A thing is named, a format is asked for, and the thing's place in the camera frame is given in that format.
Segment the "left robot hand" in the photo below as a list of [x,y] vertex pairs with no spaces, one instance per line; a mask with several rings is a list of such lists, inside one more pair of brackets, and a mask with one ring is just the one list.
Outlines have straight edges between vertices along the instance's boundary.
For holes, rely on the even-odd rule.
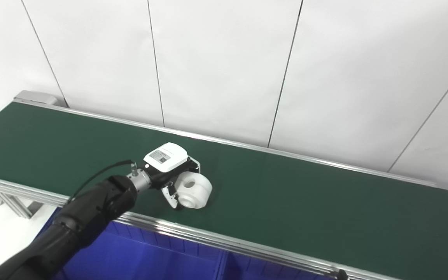
[[190,157],[185,149],[167,142],[144,156],[143,171],[150,180],[150,189],[160,190],[169,205],[180,208],[176,181],[184,172],[201,173],[199,161]]

